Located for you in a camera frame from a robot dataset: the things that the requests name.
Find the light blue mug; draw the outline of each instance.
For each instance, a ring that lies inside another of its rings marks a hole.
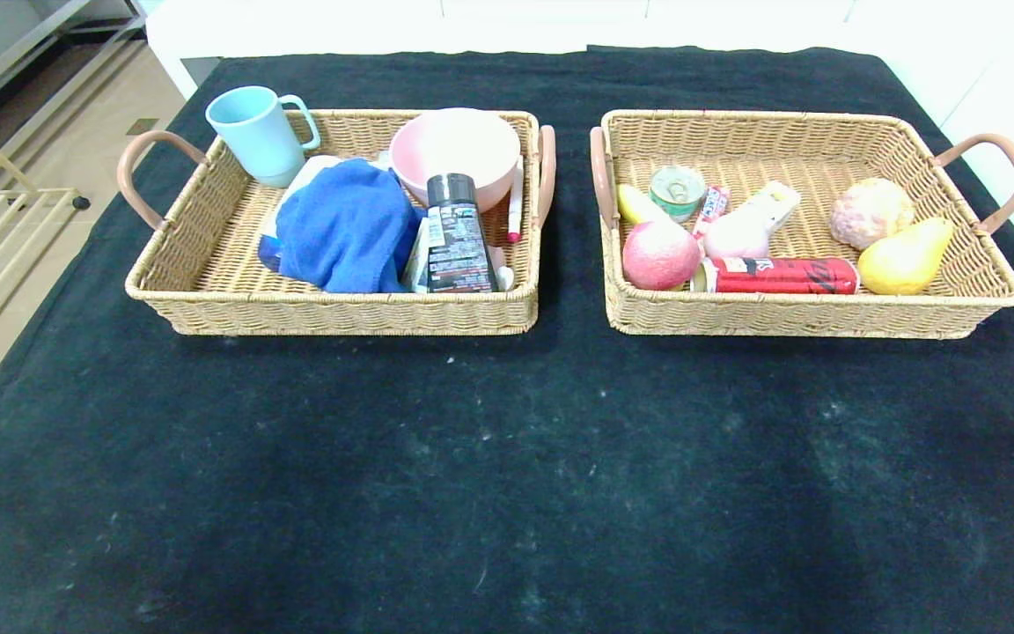
[[[310,128],[310,141],[301,143],[292,131],[284,104],[293,103]],[[222,92],[206,105],[210,122],[241,167],[261,184],[287,188],[303,167],[303,151],[318,147],[318,130],[299,96],[277,96],[264,85],[242,85]]]

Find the bottle cap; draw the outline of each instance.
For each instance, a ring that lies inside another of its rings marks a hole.
[[[437,173],[430,178],[427,186],[430,193],[430,206],[436,206],[443,201],[476,203],[476,182],[466,173]]]

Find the black bottle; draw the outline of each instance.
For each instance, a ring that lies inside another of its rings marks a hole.
[[[476,208],[476,184],[466,173],[438,173],[428,182],[430,293],[491,293],[491,270],[484,225]]]

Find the pink bowl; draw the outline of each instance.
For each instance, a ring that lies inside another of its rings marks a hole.
[[[403,125],[390,140],[390,160],[402,184],[426,205],[430,177],[467,173],[476,182],[476,205],[487,211],[510,191],[519,149],[515,130],[499,116],[443,109]]]

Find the basket handle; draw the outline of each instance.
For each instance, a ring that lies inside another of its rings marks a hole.
[[[137,192],[136,184],[132,182],[132,168],[136,167],[136,161],[140,159],[142,153],[155,141],[166,141],[174,145],[174,147],[183,150],[186,156],[192,157],[195,162],[208,163],[210,161],[202,153],[202,150],[195,148],[189,141],[173,132],[152,130],[132,139],[132,142],[128,144],[128,148],[125,148],[124,153],[120,155],[120,162],[117,164],[117,184],[120,184],[120,192],[124,194],[124,198],[128,200],[128,204],[132,205],[132,209],[136,210],[136,213],[140,214],[140,217],[152,229],[162,227],[163,219],[161,216],[158,216],[156,210],[151,209],[151,205],[148,205],[143,200],[143,197],[140,196],[140,193]]]
[[[544,125],[538,129],[538,155],[542,160],[542,175],[538,181],[538,216],[534,217],[534,228],[541,230],[551,214],[551,205],[555,202],[555,172],[558,169],[555,129]]]
[[[946,164],[953,162],[961,153],[968,151],[973,145],[979,143],[991,143],[996,145],[1004,155],[1007,156],[1007,160],[1011,162],[1011,167],[1014,168],[1014,143],[1007,139],[1007,137],[1001,136],[1001,134],[977,134],[974,137],[968,137],[964,141],[953,145],[953,148],[945,150],[941,155],[934,157],[934,163],[945,167]],[[1001,228],[1001,225],[1007,221],[1007,217],[1011,216],[1014,211],[1014,192],[1011,193],[1011,197],[1007,202],[1005,202],[1002,208],[999,208],[997,212],[991,214],[989,217],[984,219],[977,224],[977,229],[987,231],[990,234],[997,232],[997,229]]]
[[[599,126],[589,131],[589,160],[592,163],[592,193],[597,197],[600,219],[609,230],[617,228],[617,202],[608,180],[608,156],[604,153],[604,132]]]

